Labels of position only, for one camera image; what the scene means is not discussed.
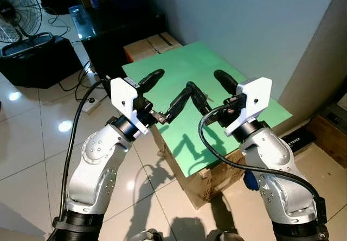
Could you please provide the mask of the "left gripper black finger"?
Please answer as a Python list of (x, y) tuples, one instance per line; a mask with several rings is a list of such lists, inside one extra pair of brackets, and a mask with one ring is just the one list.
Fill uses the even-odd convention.
[(154, 72), (151, 72), (146, 77), (142, 78), (139, 82), (139, 93), (146, 94), (149, 92), (159, 80), (163, 77), (165, 70), (157, 69)]
[(173, 122), (178, 115), (181, 114), (182, 110), (184, 109), (186, 102), (188, 102), (189, 97), (191, 97), (193, 93), (193, 89), (191, 86), (186, 85), (181, 92), (176, 95), (174, 100), (171, 102), (169, 109), (166, 113), (164, 113), (164, 122), (165, 123), (171, 123)]

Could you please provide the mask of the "cardboard box under green board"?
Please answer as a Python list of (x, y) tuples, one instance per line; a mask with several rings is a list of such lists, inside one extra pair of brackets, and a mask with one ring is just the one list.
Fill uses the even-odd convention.
[(214, 162), (210, 167), (203, 168), (201, 171), (193, 173), (190, 176), (184, 176), (181, 167), (172, 156), (169, 145), (166, 144), (158, 127), (154, 126), (151, 128), (150, 134), (153, 135), (153, 139), (158, 146), (158, 156), (163, 157), (169, 167), (171, 167), (176, 180), (181, 185), (186, 196), (188, 196), (189, 201), (197, 210), (211, 201), (211, 199), (221, 194), (227, 187), (238, 180), (243, 180), (245, 171), (219, 161)]

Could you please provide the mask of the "green table board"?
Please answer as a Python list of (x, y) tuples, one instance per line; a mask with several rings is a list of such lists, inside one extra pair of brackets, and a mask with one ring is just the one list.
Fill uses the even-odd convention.
[[(217, 69), (224, 70), (238, 82), (245, 82), (248, 79), (201, 42), (158, 53), (123, 66), (126, 75), (135, 82), (141, 81), (157, 69), (163, 69), (164, 75), (144, 96), (153, 104), (155, 110), (161, 112), (168, 110), (174, 97), (180, 94), (188, 81), (201, 88), (208, 96), (211, 107), (221, 105), (229, 94), (213, 77), (213, 72)], [(201, 113), (188, 100), (184, 110), (171, 124), (158, 126), (184, 178), (208, 165), (219, 163), (198, 135), (198, 124), (201, 119)]]

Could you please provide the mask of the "robot right leg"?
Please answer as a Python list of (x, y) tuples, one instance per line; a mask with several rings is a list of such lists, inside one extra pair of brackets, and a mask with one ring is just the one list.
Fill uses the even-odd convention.
[(216, 236), (215, 241), (245, 241), (239, 234), (223, 231)]

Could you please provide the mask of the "grey printer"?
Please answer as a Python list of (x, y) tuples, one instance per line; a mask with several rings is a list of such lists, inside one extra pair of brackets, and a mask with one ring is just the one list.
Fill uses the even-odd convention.
[(337, 104), (329, 104), (319, 114), (340, 132), (347, 134), (347, 111), (345, 109)]

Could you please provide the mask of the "brown cardboard box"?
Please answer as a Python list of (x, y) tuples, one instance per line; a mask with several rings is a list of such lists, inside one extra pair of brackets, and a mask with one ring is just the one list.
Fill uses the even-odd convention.
[(315, 144), (340, 166), (347, 169), (347, 136), (320, 115), (312, 117), (306, 129), (315, 136)]

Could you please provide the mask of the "black cabinet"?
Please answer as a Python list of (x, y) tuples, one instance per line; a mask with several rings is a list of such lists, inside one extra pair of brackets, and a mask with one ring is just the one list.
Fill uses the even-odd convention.
[(144, 9), (134, 12), (87, 8), (72, 13), (80, 42), (99, 77), (124, 77), (128, 64), (124, 46), (166, 31), (162, 12)]

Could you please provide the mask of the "black laser toner box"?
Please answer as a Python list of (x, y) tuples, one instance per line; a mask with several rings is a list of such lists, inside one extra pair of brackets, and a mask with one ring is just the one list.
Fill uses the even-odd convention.
[(290, 134), (282, 136), (281, 139), (288, 144), (296, 156), (302, 149), (305, 149), (306, 146), (314, 142), (316, 137), (308, 129), (301, 127), (290, 132)]

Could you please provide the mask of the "plain cardboard box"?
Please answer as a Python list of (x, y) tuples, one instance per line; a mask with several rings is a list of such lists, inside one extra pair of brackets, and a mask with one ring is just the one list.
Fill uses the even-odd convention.
[(137, 42), (129, 43), (123, 47), (124, 53), (128, 60), (128, 63), (133, 63), (150, 56), (159, 54), (153, 43), (147, 39), (139, 40)]

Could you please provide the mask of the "robot left leg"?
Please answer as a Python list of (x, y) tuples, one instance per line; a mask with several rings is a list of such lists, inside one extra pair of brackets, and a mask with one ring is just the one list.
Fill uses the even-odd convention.
[(128, 241), (164, 241), (163, 234), (156, 229), (149, 229), (134, 234)]

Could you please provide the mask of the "robot leg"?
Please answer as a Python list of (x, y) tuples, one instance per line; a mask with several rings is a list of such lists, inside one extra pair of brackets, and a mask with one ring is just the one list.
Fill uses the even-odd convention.
[(134, 234), (128, 241), (164, 241), (163, 234), (156, 229), (149, 229)]
[(223, 231), (216, 236), (215, 241), (245, 241), (239, 234)]

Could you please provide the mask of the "white power strip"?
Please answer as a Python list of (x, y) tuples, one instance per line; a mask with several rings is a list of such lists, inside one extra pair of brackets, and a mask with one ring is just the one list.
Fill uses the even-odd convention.
[(87, 113), (88, 115), (92, 114), (92, 112), (101, 105), (103, 99), (104, 98), (98, 99), (96, 97), (89, 97), (81, 109), (82, 112)]

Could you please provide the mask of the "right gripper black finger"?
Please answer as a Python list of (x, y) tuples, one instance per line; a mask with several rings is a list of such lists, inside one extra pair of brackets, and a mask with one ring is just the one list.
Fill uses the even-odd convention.
[(211, 111), (211, 107), (207, 102), (206, 95), (202, 90), (192, 81), (188, 81), (188, 87), (191, 89), (190, 98), (198, 111), (202, 115), (206, 115)]
[(236, 89), (238, 87), (238, 82), (232, 75), (228, 74), (223, 70), (215, 70), (215, 78), (221, 84), (223, 89), (230, 95), (236, 95)]

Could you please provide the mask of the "cardboard box with black stripe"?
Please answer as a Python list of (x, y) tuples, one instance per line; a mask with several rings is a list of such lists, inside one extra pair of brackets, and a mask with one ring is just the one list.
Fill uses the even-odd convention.
[(176, 40), (173, 36), (171, 36), (167, 32), (163, 32), (156, 35), (152, 35), (151, 37), (147, 37), (146, 41), (158, 53), (168, 52), (169, 50), (173, 50), (174, 48), (180, 48), (183, 46), (181, 45), (180, 42), (178, 42), (178, 40)]

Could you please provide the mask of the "black fabric case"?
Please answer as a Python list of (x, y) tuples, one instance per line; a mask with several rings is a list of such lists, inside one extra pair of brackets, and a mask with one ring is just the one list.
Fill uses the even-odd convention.
[(78, 70), (82, 63), (62, 36), (40, 36), (0, 47), (0, 73), (15, 86), (50, 88)]

